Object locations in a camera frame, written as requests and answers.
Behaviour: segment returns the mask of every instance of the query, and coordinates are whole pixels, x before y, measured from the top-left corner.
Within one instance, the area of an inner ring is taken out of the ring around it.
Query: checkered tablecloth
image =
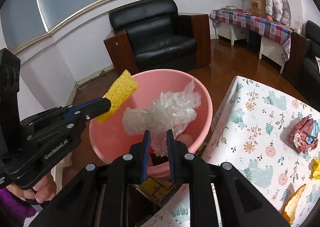
[[[247,28],[281,44],[284,48],[283,61],[289,60],[292,30],[277,22],[268,22],[266,19],[239,12],[213,10],[210,14],[217,28],[220,22],[226,22],[242,28]]]

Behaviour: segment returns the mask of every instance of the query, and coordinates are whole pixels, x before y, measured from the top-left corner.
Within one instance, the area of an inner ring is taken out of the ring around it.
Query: yellow paper scrap
[[[315,179],[320,179],[320,159],[315,159],[312,167],[312,177]]]

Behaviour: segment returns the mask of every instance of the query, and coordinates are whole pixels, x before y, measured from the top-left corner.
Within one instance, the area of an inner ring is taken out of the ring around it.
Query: crumpled paper
[[[315,179],[320,179],[320,159],[315,159],[312,167],[312,177]]]
[[[298,153],[311,151],[318,145],[319,125],[311,118],[311,114],[302,118],[290,131],[289,138],[294,143]]]

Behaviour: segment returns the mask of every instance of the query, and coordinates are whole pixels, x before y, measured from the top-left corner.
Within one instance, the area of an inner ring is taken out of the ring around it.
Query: bubble wrap
[[[193,92],[194,87],[192,80],[182,92],[161,92],[160,98],[152,101],[146,110],[127,108],[122,118],[124,130],[130,136],[143,135],[145,130],[149,130],[156,156],[166,156],[167,130],[172,129],[176,138],[196,119],[195,109],[201,104],[201,96]]]

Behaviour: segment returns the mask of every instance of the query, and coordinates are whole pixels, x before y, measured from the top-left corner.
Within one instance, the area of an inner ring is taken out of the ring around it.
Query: hanging jacket
[[[266,13],[284,25],[291,25],[291,12],[288,0],[266,0]]]

